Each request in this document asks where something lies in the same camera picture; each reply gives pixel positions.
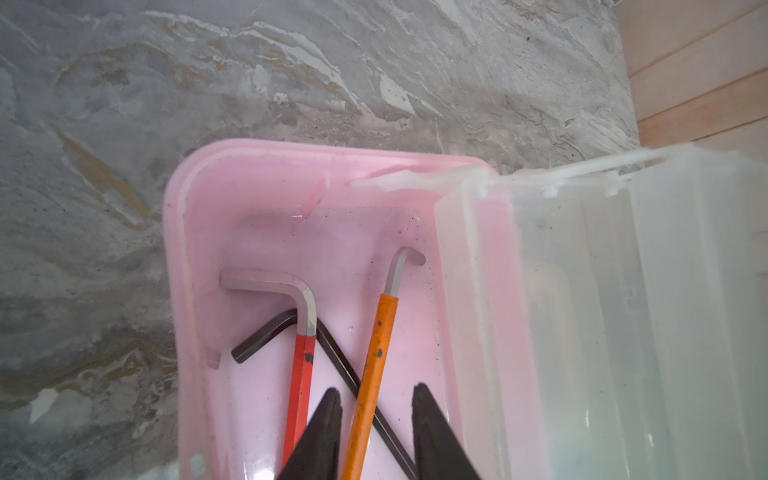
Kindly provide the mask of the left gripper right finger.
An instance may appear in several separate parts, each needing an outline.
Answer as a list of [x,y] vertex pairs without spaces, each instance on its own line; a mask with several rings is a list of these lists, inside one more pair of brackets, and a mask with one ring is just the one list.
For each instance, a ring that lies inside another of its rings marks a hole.
[[414,387],[412,427],[418,479],[480,479],[424,383]]

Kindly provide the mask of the black hex key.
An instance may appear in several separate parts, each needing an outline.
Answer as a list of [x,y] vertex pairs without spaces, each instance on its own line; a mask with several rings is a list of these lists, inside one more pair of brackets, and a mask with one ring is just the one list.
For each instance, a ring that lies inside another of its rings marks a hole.
[[[295,325],[297,319],[298,311],[296,309],[288,309],[281,312],[237,345],[231,351],[233,359],[238,364],[244,363],[272,339],[285,331],[289,326]],[[317,340],[320,346],[329,357],[337,373],[344,380],[354,397],[357,398],[361,386],[361,378],[355,372],[352,364],[321,319],[318,320],[317,335]],[[411,480],[416,480],[416,465],[411,458],[411,455],[407,452],[405,446],[400,441],[379,407],[377,407],[375,411],[373,426],[406,477]]]

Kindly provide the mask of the orange handled hex key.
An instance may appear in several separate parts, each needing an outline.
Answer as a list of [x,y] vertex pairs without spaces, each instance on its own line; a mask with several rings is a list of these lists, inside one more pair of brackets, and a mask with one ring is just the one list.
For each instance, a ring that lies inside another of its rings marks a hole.
[[356,401],[346,458],[341,473],[341,478],[344,480],[360,479],[362,475],[399,302],[398,291],[407,263],[423,266],[426,263],[426,258],[412,247],[401,247],[390,262],[384,292],[379,297]]

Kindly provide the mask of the pink plastic tool box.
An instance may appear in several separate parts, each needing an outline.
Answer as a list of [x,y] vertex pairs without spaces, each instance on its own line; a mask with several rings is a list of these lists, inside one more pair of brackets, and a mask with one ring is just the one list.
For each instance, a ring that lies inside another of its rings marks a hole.
[[404,267],[378,407],[413,456],[431,390],[484,479],[767,475],[767,166],[692,144],[496,173],[472,157],[226,140],[190,155],[163,227],[184,479],[272,479],[297,323],[226,268],[289,274],[362,377]]

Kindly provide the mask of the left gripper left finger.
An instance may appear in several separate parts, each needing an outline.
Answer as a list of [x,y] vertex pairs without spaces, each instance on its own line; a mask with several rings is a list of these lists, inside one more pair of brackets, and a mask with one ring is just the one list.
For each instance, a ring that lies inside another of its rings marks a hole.
[[340,455],[342,405],[328,388],[277,480],[336,480]]

